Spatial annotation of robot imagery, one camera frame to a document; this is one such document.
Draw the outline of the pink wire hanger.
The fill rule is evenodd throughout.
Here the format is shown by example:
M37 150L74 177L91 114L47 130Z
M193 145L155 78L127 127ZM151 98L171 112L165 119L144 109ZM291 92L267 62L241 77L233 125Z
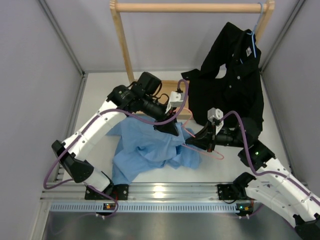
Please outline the pink wire hanger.
M186 125L187 123L193 118L193 113L191 110L189 110L188 108L184 107L183 110L186 110L188 111L189 113L189 117L188 119L186 120L186 122L184 122L182 124L182 128L184 129L184 131L186 133L188 133L190 135L190 137L185 141L185 143L183 144L184 147L186 148L189 148L193 151L196 151L196 152L199 152L200 154L203 154L203 155L206 155L206 156L209 156L211 158L214 158L216 160L223 160L225 157L215 151L215 150L209 150L207 153L205 153L205 149L201 146L201 139L197 139L197 136L194 135L192 132L190 132L187 128L186 128Z

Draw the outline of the light blue shirt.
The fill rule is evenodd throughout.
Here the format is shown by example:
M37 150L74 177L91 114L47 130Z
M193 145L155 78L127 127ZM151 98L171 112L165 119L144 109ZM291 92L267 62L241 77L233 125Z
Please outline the light blue shirt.
M127 117L108 133L119 136L112 159L114 184L130 184L141 173L168 165L174 169L197 169L202 162L200 153L185 146L186 139L194 133L184 129L182 122L175 124L178 135L160 132L150 124Z

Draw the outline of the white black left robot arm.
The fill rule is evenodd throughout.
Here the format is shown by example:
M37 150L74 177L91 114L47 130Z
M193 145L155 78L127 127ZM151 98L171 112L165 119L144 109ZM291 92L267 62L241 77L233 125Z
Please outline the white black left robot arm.
M58 163L75 183L93 187L103 200L113 195L114 183L103 171L94 167L87 156L93 147L119 122L133 117L150 124L156 130L179 135L173 100L185 102L185 94L175 91L166 103L160 103L156 91L162 89L162 81L149 72L143 72L129 86L116 86L98 111L73 135L63 141L56 140L51 148Z

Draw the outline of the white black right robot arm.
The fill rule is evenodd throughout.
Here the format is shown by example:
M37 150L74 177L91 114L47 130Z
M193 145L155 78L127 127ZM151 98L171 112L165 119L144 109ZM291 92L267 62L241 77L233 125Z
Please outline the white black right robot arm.
M284 218L303 240L320 238L320 198L313 194L266 147L260 129L250 118L242 118L234 129L216 120L186 140L207 152L215 146L239 147L241 162L249 168L231 184L219 184L220 200L256 200Z

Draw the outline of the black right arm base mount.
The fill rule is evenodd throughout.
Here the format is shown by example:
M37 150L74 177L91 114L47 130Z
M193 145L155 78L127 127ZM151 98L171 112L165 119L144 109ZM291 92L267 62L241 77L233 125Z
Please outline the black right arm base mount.
M218 199L224 202L232 203L239 200L250 200L247 196L245 188L237 184L218 184Z

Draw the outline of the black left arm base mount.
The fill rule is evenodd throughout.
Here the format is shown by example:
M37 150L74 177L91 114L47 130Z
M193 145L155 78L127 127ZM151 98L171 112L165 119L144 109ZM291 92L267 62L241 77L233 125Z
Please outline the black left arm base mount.
M111 196L115 200L126 201L128 199L129 194L129 185L128 184L117 184L113 186L112 192L109 196ZM102 196L100 193L86 187L85 200L108 200L107 197Z

